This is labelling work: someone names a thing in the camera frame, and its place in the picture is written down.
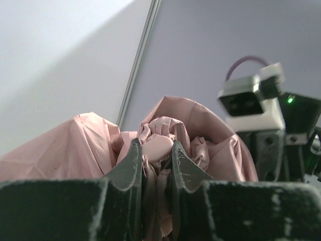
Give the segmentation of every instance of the pink cloth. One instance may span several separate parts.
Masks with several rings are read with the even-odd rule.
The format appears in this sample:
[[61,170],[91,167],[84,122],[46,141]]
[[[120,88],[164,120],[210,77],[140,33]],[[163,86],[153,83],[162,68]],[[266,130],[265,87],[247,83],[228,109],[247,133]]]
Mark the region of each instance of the pink cloth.
[[[220,118],[195,101],[170,96],[156,105],[138,132],[120,132],[94,113],[78,115],[0,157],[0,180],[99,178],[126,156],[132,139],[138,137],[143,145],[158,135],[180,141],[188,156],[217,180],[258,180],[245,144]],[[150,164],[144,157],[146,240],[159,240],[172,230],[163,195],[170,169],[162,169],[163,161]]]

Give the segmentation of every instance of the purple cable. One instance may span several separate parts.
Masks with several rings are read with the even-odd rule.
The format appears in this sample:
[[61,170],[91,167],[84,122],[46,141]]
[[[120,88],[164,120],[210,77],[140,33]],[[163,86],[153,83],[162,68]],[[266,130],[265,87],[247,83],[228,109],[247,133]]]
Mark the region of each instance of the purple cable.
[[260,57],[257,57],[257,56],[245,56],[243,58],[240,58],[238,61],[236,61],[232,66],[231,68],[229,69],[229,71],[227,72],[226,74],[226,78],[225,78],[225,81],[228,81],[233,73],[233,71],[242,63],[246,62],[246,61],[255,61],[255,62],[258,62],[260,64],[262,64],[264,67],[270,65],[270,63],[268,61],[266,61],[265,59],[262,59]]

